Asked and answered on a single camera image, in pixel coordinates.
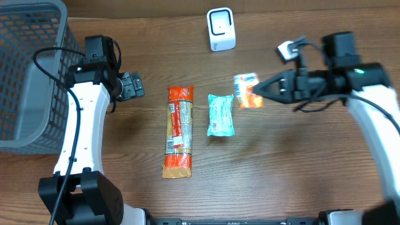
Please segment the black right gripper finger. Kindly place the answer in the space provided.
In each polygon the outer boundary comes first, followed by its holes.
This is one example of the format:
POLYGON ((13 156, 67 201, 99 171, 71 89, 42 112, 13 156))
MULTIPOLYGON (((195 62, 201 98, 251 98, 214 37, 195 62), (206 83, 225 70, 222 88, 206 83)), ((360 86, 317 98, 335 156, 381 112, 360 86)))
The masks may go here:
POLYGON ((290 91, 293 88, 295 72, 292 69, 277 73, 254 87, 258 91, 290 91))
POLYGON ((255 86, 253 88, 253 93, 282 104, 294 103, 291 92, 286 89, 279 89, 271 86, 255 86))

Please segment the orange Kleenex tissue pack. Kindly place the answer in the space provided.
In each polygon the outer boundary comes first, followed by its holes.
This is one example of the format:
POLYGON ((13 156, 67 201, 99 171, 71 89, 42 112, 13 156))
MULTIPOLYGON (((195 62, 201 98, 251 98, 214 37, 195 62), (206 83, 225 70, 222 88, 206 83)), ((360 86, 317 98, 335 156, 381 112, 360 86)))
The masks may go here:
POLYGON ((237 74, 234 76, 234 87, 239 107, 241 109, 262 108, 263 98, 253 93, 253 87, 259 84, 255 72, 237 74))

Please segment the orange spaghetti packet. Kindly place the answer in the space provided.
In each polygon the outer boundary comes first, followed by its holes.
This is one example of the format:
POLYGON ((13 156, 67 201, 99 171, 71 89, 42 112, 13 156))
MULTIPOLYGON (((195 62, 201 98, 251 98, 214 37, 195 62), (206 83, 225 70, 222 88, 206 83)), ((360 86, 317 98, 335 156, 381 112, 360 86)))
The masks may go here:
POLYGON ((169 86, 164 179, 190 178, 193 161, 194 87, 169 86))

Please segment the teal tissue pack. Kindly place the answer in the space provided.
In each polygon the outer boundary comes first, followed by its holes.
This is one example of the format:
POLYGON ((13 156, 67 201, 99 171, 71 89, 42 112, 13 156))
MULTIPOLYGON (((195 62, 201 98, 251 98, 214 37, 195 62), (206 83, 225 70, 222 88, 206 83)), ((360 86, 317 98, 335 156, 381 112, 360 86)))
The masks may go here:
POLYGON ((208 136, 231 137, 234 136, 233 125, 233 102, 234 96, 208 96, 209 104, 209 127, 208 136))

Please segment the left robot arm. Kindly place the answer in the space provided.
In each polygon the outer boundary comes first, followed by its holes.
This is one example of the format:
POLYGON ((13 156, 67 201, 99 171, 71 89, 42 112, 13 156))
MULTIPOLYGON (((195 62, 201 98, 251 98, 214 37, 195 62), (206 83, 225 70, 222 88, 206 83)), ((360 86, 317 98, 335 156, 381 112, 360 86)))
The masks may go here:
POLYGON ((38 186, 50 224, 151 224, 146 210, 124 203, 104 175, 101 156, 108 106, 143 96, 140 75, 120 72, 121 50, 110 37, 86 37, 81 55, 65 81, 50 77, 66 89, 69 104, 58 162, 38 186))

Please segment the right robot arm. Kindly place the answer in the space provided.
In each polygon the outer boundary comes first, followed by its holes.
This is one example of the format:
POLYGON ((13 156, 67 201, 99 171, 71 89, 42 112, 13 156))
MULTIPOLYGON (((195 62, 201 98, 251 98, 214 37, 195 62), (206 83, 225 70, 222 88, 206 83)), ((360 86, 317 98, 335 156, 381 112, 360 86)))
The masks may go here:
POLYGON ((321 211, 315 224, 399 224, 399 104, 389 76, 378 62, 363 63, 354 34, 337 32, 322 37, 321 45, 306 37, 277 47, 282 61, 295 61, 253 88, 254 94, 281 104, 341 101, 360 127, 379 173, 384 203, 362 211, 321 211))

